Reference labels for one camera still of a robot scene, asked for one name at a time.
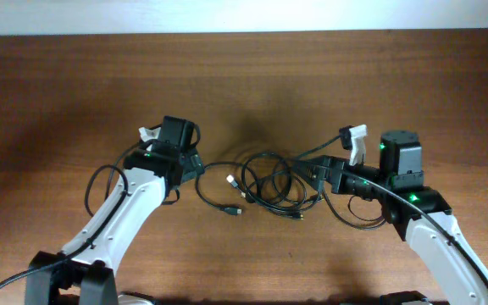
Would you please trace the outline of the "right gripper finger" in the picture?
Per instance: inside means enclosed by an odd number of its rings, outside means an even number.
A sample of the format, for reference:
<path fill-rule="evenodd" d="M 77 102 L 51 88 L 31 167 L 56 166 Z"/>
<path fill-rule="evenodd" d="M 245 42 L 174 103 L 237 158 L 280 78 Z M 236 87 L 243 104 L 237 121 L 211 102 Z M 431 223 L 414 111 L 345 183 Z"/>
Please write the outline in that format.
<path fill-rule="evenodd" d="M 303 169 L 298 170 L 298 174 L 315 191 L 322 192 L 324 183 L 330 181 L 331 171 L 329 169 Z"/>
<path fill-rule="evenodd" d="M 331 156 L 318 156 L 310 159 L 292 160 L 294 173 L 305 178 L 325 178 L 329 173 L 333 158 Z"/>

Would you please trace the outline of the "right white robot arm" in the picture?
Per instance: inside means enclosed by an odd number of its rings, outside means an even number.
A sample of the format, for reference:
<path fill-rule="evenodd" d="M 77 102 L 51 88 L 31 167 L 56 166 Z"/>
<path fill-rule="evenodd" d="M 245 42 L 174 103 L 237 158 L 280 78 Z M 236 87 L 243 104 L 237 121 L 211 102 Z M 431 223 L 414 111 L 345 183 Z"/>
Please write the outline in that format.
<path fill-rule="evenodd" d="M 391 130 L 380 138 L 380 166 L 364 165 L 361 136 L 350 158 L 297 158 L 293 170 L 321 191 L 376 200 L 383 219 L 421 258 L 451 304 L 488 304 L 488 269 L 465 239 L 452 208 L 424 183 L 417 134 Z"/>

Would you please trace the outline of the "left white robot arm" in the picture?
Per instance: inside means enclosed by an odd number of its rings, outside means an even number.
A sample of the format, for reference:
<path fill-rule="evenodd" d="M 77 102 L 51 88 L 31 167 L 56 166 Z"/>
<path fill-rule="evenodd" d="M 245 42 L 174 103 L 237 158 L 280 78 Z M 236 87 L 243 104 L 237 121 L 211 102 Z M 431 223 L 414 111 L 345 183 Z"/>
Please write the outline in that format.
<path fill-rule="evenodd" d="M 118 293 L 118 267 L 150 214 L 172 191 L 192 179 L 201 164 L 199 127 L 166 116 L 141 128 L 141 142 L 116 167 L 119 179 L 85 227 L 57 254 L 39 252 L 30 262 L 27 304 L 151 304 L 151 297 Z"/>

